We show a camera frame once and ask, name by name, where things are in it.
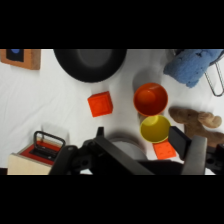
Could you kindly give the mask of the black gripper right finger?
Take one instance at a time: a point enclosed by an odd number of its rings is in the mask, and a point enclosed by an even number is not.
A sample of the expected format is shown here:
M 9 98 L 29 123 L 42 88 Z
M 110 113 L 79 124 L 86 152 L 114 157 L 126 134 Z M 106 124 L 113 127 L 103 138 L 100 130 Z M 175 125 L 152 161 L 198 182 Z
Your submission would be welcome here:
M 205 173 L 207 139 L 194 136 L 189 139 L 177 127 L 169 129 L 169 143 L 184 161 L 182 175 L 203 175 Z

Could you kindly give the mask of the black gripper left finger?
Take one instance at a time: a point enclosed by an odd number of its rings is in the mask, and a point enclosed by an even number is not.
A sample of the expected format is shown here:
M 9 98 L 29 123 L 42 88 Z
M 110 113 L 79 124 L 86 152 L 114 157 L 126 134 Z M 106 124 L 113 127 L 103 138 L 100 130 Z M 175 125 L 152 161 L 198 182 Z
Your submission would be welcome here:
M 153 175 L 153 172 L 122 152 L 104 136 L 99 127 L 96 137 L 80 148 L 67 145 L 59 151 L 50 175 L 79 175 L 89 169 L 93 175 Z

